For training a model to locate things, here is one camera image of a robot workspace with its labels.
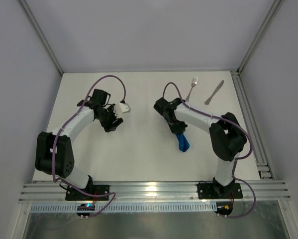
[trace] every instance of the blue cloth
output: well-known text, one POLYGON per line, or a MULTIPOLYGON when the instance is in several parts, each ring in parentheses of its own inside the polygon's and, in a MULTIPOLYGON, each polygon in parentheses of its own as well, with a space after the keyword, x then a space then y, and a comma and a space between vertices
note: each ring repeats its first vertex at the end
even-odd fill
POLYGON ((187 138, 185 138, 184 134, 182 134, 182 133, 176 134, 176 136, 177 136, 178 141, 179 141, 179 149, 180 149, 180 151, 186 152, 189 149, 189 147, 190 147, 190 144, 187 141, 187 138))

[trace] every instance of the black mount plate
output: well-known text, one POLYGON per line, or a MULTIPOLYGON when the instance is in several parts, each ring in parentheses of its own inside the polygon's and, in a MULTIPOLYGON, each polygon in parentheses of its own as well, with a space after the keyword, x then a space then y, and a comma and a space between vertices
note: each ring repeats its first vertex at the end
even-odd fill
MULTIPOLYGON (((110 186, 109 185, 94 185, 93 187, 94 193, 97 195, 101 194, 107 194, 110 192, 110 186)), ((97 198, 98 201, 109 201, 109 196, 97 198)), ((74 188, 67 187, 66 192, 66 201, 93 201, 93 197, 88 197, 80 192, 78 192, 74 188)))
MULTIPOLYGON (((199 199, 229 199, 229 195, 220 198, 213 190, 212 183, 198 183, 198 196, 199 199)), ((243 198, 242 189, 239 183, 234 183, 231 191, 233 192, 234 199, 243 198)))

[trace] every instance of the white tabletop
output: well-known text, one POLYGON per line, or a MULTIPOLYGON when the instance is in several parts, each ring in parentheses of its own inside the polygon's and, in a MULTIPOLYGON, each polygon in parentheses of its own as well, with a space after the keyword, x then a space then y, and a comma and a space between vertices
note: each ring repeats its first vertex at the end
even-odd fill
MULTIPOLYGON (((76 110, 90 86, 108 73, 64 74, 47 131, 59 127, 76 110)), ((154 109, 155 101, 162 96, 164 86, 175 82, 183 98, 191 88, 193 77, 198 77, 190 103, 208 113, 235 114, 245 127, 230 72, 129 72, 111 73, 120 77, 126 86, 126 102, 131 113, 116 131, 106 133, 99 121, 88 125, 73 143, 75 165, 98 181, 198 181, 212 180, 216 172, 217 156, 211 146, 209 134, 189 125, 185 136, 190 148, 183 153, 165 120, 154 109), (216 86, 224 85, 208 106, 204 101, 216 86)), ((111 103, 123 96, 120 82, 114 78, 101 81, 96 88, 111 94, 111 103)), ((173 86, 165 98, 170 101, 178 95, 173 86)), ((244 147, 241 155, 249 150, 244 147)), ((240 160, 236 176, 245 180, 259 180, 254 155, 240 160)), ((35 171, 33 180, 49 181, 51 176, 35 171)))

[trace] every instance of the gray wall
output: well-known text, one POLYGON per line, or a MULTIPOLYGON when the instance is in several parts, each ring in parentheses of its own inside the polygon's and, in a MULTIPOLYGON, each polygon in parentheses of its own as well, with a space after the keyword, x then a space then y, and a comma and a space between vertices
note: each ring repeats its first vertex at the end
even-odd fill
POLYGON ((60 79, 17 1, 0 0, 0 239, 15 223, 60 79))
POLYGON ((298 208, 298 0, 284 2, 243 80, 276 177, 298 208))
POLYGON ((27 0, 65 72, 237 68, 273 0, 27 0))

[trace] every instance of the fork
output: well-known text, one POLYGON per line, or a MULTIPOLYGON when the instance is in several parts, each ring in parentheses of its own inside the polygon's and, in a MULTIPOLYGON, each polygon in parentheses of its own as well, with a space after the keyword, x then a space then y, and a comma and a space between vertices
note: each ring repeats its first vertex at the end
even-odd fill
POLYGON ((198 83, 198 79, 199 79, 198 77, 194 77, 194 79, 192 80, 192 83, 191 83, 191 90, 190 90, 190 92, 189 92, 187 98, 185 99, 186 102, 189 102, 189 99, 190 99, 190 95, 191 95, 192 89, 193 89, 194 86, 197 85, 197 83, 198 83))

